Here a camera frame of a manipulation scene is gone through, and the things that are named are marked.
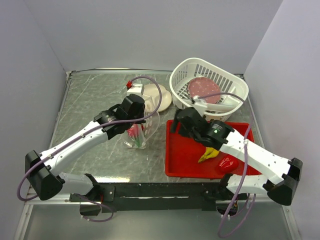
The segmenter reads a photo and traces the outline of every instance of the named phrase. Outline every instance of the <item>table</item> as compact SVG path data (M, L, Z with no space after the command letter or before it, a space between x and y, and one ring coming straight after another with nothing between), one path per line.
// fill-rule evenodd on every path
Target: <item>table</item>
M170 72L146 75L170 90ZM70 76L67 95L53 135L53 146L77 133L100 111L121 103L126 96L126 83L140 74L125 73L73 73ZM143 84L149 80L137 80ZM166 122L173 119L177 107L173 104L160 113L160 126L149 140L146 149L130 149L123 144L121 135L94 147L65 169L66 173L92 174L98 182L177 183L212 182L206 178L178 178L165 175ZM250 122L248 100L231 115L230 122ZM257 125L252 127L254 140L261 145Z
M169 89L170 72L141 70L92 70L72 72L57 117L50 145L56 145L77 133L100 111L120 103L126 95L125 84L138 75L148 75ZM229 119L249 122L249 99ZM146 149L132 150L120 136L103 143L66 168L73 174L91 173L99 182L109 183L193 183L209 179L167 177L164 174L166 121L172 119L173 105L161 113L161 123ZM255 142L263 147L256 122L252 127ZM17 235L33 239L219 239L220 218L215 211L200 209L120 211L103 225L79 220L79 203L69 202L69 194L59 194L48 201L34 199L25 203ZM226 224L230 231L238 221ZM300 235L291 207L258 197L245 224L233 239L299 240Z

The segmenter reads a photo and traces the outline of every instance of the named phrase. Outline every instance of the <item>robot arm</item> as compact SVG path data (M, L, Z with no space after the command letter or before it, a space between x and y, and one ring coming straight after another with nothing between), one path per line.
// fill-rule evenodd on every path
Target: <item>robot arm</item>
M119 120L140 119L144 116L145 101L143 98L136 94L130 94L129 91L128 94L121 104L100 112L86 127L64 142L40 154L33 150L25 156L25 172L44 158L50 158L27 177L41 200L48 200L58 193L90 195L94 192L95 186L99 187L90 174L75 175L62 171L86 151L124 133L133 123L124 122L103 128L101 125ZM61 147L64 147L62 151L53 154Z
M231 126L220 120L207 122L200 112L204 109L195 103L195 107L178 110L172 132L180 123L179 134L192 137L206 147L214 148L245 161L244 141L248 147L248 165L262 175L246 176L240 193L267 194L272 200L282 205L290 205L294 197L303 163L277 156L244 137ZM241 176L226 174L221 180L223 187L235 193Z

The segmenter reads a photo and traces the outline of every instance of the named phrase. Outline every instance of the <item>white plate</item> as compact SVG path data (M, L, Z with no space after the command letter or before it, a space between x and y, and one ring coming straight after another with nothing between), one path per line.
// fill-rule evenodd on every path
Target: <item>white plate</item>
M171 96L171 93L168 90L166 90L164 86L159 85L159 87L162 94L162 101L158 109L158 112L162 112L170 106L172 102L172 96ZM154 108L158 105L159 97L160 97L159 91L156 85L154 83L144 85L144 91L143 91L142 97L146 101L145 105L147 107L147 110L152 112Z

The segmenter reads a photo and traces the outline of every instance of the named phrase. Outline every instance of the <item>gray marble surface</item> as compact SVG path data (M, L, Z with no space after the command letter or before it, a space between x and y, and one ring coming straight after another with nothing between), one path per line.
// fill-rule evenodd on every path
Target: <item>gray marble surface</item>
M66 140L86 126L100 111L121 103L126 96L128 80L134 73L72 73L70 84L53 136L53 146ZM170 74L147 74L169 88ZM210 182L202 178L178 178L165 175L166 122L173 119L173 104L160 113L160 126L145 149L130 149L120 135L102 143L65 169L66 173L92 174L99 182ZM230 122L249 122L248 101L229 118ZM256 126L252 128L255 142L260 144Z

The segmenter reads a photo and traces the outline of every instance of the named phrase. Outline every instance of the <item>yellow banana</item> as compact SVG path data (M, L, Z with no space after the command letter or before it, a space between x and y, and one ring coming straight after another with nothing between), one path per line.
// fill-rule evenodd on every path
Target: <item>yellow banana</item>
M213 147L205 147L205 153L198 160L198 164L204 162L207 159L212 159L218 156L220 151L214 149Z

